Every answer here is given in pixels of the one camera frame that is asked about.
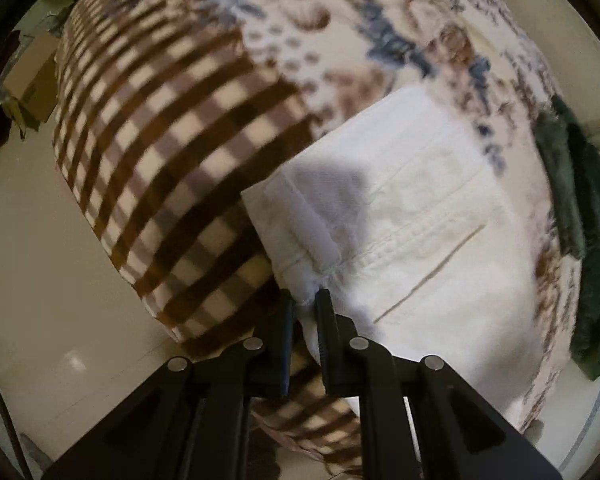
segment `floral patterned fabric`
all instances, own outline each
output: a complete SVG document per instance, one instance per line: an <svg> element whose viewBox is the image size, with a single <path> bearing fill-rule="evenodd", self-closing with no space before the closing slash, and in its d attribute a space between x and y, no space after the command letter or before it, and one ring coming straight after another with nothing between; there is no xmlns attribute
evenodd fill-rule
<svg viewBox="0 0 600 480"><path fill-rule="evenodd" d="M68 185L116 269L196 357L276 302L240 192L395 89L427 84L474 124L525 226L544 359L519 428L538 416L569 358L580 263L560 256L531 133L557 83L503 0L81 0L58 70ZM256 418L360 472L358 420L324 395L301 339L292 368L289 398L254 402Z"/></svg>

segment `brown checkered fabric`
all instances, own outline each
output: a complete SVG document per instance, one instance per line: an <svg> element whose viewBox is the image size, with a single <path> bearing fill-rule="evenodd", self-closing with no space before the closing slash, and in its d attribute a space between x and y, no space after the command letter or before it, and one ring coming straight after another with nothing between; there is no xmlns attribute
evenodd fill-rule
<svg viewBox="0 0 600 480"><path fill-rule="evenodd" d="M190 354L221 351L278 298L239 199L313 141L298 88L256 66L237 28L167 0L81 0L57 61L54 150L82 212ZM360 468L358 421L301 338L290 397L254 411L279 440Z"/></svg>
<svg viewBox="0 0 600 480"><path fill-rule="evenodd" d="M568 359L580 266L560 256L530 129L557 85L503 1L80 0L57 59L62 174L116 270L195 358L251 333L278 298L240 192L396 85L432 80L476 124L537 252L545 352L525 425L538 415ZM254 415L359 474L359 422L325 395L299 334L292 366L289 397L255 400Z"/></svg>

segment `floor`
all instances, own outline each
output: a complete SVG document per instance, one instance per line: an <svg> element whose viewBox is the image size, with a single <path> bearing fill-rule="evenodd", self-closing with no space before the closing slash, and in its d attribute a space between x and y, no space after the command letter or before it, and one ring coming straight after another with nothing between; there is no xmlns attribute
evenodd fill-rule
<svg viewBox="0 0 600 480"><path fill-rule="evenodd" d="M506 1L580 119L599 118L600 44L579 15L565 0ZM179 349L80 215L54 166L52 129L24 142L13 130L0 150L0 387L19 430L57 458ZM539 449L576 480L600 450L600 380L570 365L542 418ZM283 480L330 478L301 455L278 458Z"/></svg>

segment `green towel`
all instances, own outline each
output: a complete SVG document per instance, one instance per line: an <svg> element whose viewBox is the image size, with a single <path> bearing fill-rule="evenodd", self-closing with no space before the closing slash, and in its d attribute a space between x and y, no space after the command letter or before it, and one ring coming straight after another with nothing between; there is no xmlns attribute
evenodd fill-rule
<svg viewBox="0 0 600 480"><path fill-rule="evenodd" d="M600 375L600 155L587 142L559 96L533 132L554 199L562 254L582 259L580 299L571 339L574 361L595 380Z"/></svg>

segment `white cloth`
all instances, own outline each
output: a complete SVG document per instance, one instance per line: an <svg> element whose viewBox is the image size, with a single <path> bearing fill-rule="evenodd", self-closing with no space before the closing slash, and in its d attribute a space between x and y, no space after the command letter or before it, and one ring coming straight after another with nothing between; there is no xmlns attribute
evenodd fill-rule
<svg viewBox="0 0 600 480"><path fill-rule="evenodd" d="M408 86L242 200L300 305L328 288L361 335L403 358L440 355L519 427L541 357L532 251L474 135ZM318 360L311 309L299 317Z"/></svg>

